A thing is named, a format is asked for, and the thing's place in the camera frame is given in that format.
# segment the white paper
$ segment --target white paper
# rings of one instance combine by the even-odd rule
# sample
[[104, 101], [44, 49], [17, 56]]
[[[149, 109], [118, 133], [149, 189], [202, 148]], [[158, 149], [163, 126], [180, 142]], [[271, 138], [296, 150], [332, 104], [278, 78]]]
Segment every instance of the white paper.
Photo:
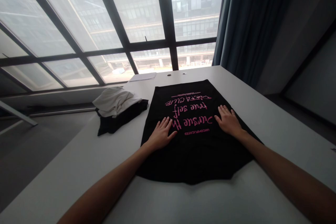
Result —
[[133, 81], [142, 81], [142, 80], [147, 80], [147, 79], [154, 79], [156, 76], [156, 73], [143, 73], [143, 74], [139, 74], [139, 75], [134, 75], [132, 77], [132, 79], [130, 79], [130, 82]]

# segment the window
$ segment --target window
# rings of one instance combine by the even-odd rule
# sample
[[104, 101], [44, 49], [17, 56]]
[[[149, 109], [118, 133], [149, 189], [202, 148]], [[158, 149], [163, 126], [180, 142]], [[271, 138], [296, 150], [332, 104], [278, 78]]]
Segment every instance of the window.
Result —
[[114, 0], [131, 43], [164, 39], [159, 0]]
[[129, 81], [134, 72], [125, 53], [89, 57], [105, 83]]
[[62, 88], [62, 86], [37, 63], [6, 66], [3, 69], [33, 91]]
[[102, 0], [48, 0], [84, 51], [121, 47]]
[[45, 62], [45, 65], [68, 87], [98, 84], [83, 62], [78, 58], [48, 61]]
[[221, 3], [0, 0], [0, 96], [211, 66]]
[[217, 36], [222, 0], [171, 1], [176, 41]]
[[178, 68], [191, 69], [210, 67], [214, 57], [216, 43], [187, 45], [177, 47]]
[[36, 0], [0, 0], [0, 21], [36, 56], [74, 53]]
[[26, 55], [27, 53], [25, 51], [0, 30], [0, 58], [12, 58]]
[[139, 74], [172, 71], [169, 48], [131, 52]]

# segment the floor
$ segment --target floor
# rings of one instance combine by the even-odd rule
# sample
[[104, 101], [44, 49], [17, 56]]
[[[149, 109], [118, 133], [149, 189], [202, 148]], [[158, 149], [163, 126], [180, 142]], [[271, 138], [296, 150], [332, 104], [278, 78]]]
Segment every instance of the floor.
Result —
[[321, 135], [329, 142], [336, 145], [336, 130], [328, 127], [322, 122], [316, 120], [310, 115], [306, 114], [302, 110], [288, 103], [282, 99], [278, 94], [266, 95], [266, 97], [271, 100], [273, 103], [278, 105], [283, 110], [287, 111], [289, 114], [294, 116], [296, 119], [301, 121], [303, 124], [307, 125], [309, 128], [314, 130], [317, 134]]
[[[96, 115], [91, 111], [35, 117], [37, 126], [22, 122], [0, 135], [0, 212]], [[0, 121], [0, 131], [15, 122]]]

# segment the clothing pile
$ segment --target clothing pile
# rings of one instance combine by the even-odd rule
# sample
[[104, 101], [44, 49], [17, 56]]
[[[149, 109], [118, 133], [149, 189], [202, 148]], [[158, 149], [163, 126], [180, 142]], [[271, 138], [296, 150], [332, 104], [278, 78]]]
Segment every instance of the clothing pile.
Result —
[[148, 100], [122, 87], [107, 88], [93, 102], [100, 117], [98, 136], [114, 133], [147, 109]]

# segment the hand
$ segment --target hand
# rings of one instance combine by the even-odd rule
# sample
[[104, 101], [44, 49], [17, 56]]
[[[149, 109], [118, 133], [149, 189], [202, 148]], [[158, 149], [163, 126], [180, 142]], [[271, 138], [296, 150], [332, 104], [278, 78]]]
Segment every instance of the hand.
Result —
[[162, 122], [160, 121], [156, 124], [155, 130], [149, 137], [148, 141], [144, 144], [152, 149], [152, 151], [156, 151], [158, 149], [162, 149], [165, 147], [169, 142], [174, 138], [174, 136], [177, 134], [177, 131], [174, 131], [173, 133], [168, 136], [168, 131], [170, 127], [172, 126], [173, 120], [169, 117], [164, 118]]
[[244, 132], [242, 127], [240, 126], [240, 123], [236, 117], [236, 114], [233, 110], [230, 111], [228, 108], [224, 106], [218, 107], [218, 111], [220, 113], [221, 118], [215, 115], [215, 119], [218, 122], [220, 128], [227, 134], [230, 134], [231, 136], [238, 138], [239, 134]]

